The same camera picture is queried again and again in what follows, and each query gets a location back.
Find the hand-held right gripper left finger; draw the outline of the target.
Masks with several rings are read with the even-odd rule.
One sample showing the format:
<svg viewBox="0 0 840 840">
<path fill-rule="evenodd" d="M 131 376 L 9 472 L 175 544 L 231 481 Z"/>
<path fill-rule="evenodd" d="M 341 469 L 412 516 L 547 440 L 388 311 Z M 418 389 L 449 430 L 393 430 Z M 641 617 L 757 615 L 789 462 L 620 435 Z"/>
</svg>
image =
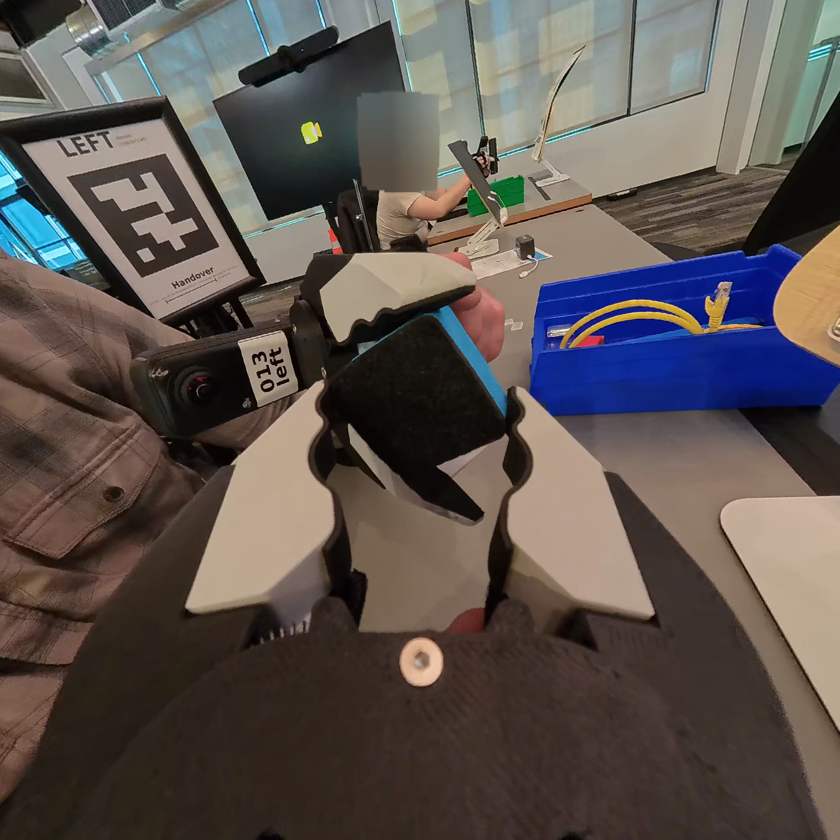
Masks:
<svg viewBox="0 0 840 840">
<path fill-rule="evenodd" d="M 267 605 L 277 617 L 307 617 L 351 584 L 350 539 L 327 484 L 335 455 L 323 395 L 307 389 L 237 457 L 188 612 Z"/>
</svg>

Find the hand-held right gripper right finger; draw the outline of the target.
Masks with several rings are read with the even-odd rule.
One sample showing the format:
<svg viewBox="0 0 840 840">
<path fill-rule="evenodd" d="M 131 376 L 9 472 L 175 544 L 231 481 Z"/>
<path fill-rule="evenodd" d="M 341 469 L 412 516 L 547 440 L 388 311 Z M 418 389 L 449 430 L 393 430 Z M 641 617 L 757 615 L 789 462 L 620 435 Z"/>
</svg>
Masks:
<svg viewBox="0 0 840 840">
<path fill-rule="evenodd" d="M 489 616 L 510 599 L 536 624 L 587 611 L 647 621 L 655 609 L 606 473 L 527 390 L 507 394 L 511 482 L 489 548 Z"/>
</svg>

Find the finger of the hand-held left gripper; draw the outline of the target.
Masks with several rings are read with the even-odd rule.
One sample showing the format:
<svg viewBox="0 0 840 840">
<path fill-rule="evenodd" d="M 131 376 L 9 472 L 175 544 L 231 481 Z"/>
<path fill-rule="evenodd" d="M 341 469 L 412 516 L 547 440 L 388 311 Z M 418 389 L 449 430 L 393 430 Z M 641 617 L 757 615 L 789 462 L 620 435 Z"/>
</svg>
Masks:
<svg viewBox="0 0 840 840">
<path fill-rule="evenodd" d="M 421 468 L 404 477 L 387 465 L 351 425 L 347 426 L 347 456 L 378 487 L 398 499 L 468 526 L 485 516 L 478 503 L 443 470 Z"/>
<path fill-rule="evenodd" d="M 318 291 L 338 344 L 378 339 L 420 313 L 471 294 L 471 268 L 430 253 L 358 254 Z"/>
</svg>

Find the blue whiteboard eraser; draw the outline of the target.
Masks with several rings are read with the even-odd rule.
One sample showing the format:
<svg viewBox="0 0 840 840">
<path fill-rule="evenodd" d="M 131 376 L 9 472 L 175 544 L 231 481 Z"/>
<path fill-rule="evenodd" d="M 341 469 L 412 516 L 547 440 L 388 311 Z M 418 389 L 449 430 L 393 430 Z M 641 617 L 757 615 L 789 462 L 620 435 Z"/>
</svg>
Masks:
<svg viewBox="0 0 840 840">
<path fill-rule="evenodd" d="M 330 377 L 322 406 L 405 482 L 493 444 L 507 395 L 451 307 L 418 316 Z"/>
</svg>

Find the blue plastic bin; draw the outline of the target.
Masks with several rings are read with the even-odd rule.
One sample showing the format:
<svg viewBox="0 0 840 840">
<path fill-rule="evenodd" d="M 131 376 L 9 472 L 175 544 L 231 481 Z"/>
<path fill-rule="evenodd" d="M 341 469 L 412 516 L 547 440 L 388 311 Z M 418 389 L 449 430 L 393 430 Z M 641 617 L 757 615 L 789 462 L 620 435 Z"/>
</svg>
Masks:
<svg viewBox="0 0 840 840">
<path fill-rule="evenodd" d="M 774 245 L 763 255 L 736 251 L 546 284 L 534 317 L 530 393 L 555 416 L 822 406 L 838 369 L 784 338 L 773 315 L 801 259 Z M 629 322 L 560 349 L 572 323 L 630 299 L 673 303 L 705 324 L 705 299 L 723 280 L 732 283 L 726 321 L 760 329 L 692 337 L 662 322 Z"/>
</svg>

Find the person's left hand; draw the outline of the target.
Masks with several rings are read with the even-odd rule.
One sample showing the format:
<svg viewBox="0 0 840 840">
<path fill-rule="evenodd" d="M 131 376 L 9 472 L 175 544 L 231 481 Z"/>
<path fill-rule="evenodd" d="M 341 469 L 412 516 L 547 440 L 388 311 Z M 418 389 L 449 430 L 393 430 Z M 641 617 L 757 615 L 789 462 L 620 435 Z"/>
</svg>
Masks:
<svg viewBox="0 0 840 840">
<path fill-rule="evenodd" d="M 490 363 L 501 353 L 506 313 L 487 289 L 475 284 L 469 294 L 447 304 L 478 351 Z"/>
</svg>

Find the black office chair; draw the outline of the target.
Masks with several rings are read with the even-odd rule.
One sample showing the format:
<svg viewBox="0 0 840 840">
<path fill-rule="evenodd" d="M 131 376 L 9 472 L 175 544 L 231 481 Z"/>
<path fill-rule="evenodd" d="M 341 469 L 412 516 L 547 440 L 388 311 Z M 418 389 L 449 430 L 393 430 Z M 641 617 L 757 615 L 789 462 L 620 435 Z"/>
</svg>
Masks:
<svg viewBox="0 0 840 840">
<path fill-rule="evenodd" d="M 334 204 L 333 232 L 345 255 L 382 251 L 376 221 L 379 195 L 379 191 L 368 190 L 358 180 L 353 180 L 351 189 L 339 194 Z"/>
</svg>

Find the framed tag poster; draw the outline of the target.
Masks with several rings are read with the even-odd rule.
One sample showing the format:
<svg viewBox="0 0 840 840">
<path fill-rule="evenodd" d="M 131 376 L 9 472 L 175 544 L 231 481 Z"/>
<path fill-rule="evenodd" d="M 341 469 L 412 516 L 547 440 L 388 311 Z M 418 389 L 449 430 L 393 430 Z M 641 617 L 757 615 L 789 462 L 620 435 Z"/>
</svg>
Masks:
<svg viewBox="0 0 840 840">
<path fill-rule="evenodd" d="M 266 284 L 166 97 L 2 122 L 2 151 L 108 284 L 179 326 Z"/>
</svg>

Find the yellow item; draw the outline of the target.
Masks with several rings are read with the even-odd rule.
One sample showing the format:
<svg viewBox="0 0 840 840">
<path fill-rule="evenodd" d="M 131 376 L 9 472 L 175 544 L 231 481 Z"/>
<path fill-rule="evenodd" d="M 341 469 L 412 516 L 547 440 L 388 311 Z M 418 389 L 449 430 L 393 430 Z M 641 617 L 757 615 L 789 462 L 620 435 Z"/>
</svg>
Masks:
<svg viewBox="0 0 840 840">
<path fill-rule="evenodd" d="M 732 283 L 723 280 L 717 284 L 714 294 L 706 297 L 704 312 L 705 324 L 687 310 L 673 303 L 636 298 L 604 306 L 578 319 L 563 334 L 560 340 L 561 350 L 574 350 L 596 334 L 607 328 L 629 322 L 662 322 L 677 327 L 689 336 L 711 335 L 723 332 L 756 330 L 763 325 L 760 322 L 728 322 L 725 316 L 732 293 Z"/>
</svg>

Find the black video bar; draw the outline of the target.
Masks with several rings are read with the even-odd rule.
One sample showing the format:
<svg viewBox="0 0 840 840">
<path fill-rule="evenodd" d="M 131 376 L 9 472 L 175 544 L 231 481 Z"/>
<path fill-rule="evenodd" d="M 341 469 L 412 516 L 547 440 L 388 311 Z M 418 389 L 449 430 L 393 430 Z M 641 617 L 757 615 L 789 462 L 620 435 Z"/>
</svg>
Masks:
<svg viewBox="0 0 840 840">
<path fill-rule="evenodd" d="M 260 88 L 293 72 L 302 73 L 339 42 L 334 25 L 303 38 L 293 45 L 281 45 L 267 57 L 243 68 L 238 80 L 245 87 Z"/>
</svg>

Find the black mesh chair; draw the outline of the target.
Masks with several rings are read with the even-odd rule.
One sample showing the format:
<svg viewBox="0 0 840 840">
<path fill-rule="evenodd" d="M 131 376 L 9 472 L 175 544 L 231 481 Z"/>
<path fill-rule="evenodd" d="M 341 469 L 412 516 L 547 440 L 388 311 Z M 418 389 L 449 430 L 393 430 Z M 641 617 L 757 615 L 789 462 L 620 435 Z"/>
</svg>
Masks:
<svg viewBox="0 0 840 840">
<path fill-rule="evenodd" d="M 838 117 L 826 115 L 743 243 L 747 256 L 812 235 L 839 218 Z"/>
</svg>

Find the black wall screen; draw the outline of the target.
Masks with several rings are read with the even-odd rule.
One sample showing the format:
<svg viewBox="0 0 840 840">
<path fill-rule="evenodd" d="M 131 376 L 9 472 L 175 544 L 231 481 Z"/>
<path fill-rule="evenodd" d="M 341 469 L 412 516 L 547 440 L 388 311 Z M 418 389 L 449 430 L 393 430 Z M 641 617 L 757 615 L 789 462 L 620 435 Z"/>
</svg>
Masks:
<svg viewBox="0 0 840 840">
<path fill-rule="evenodd" d="M 358 99 L 404 92 L 391 22 L 341 40 L 302 73 L 213 101 L 270 220 L 333 205 L 361 180 Z"/>
</svg>

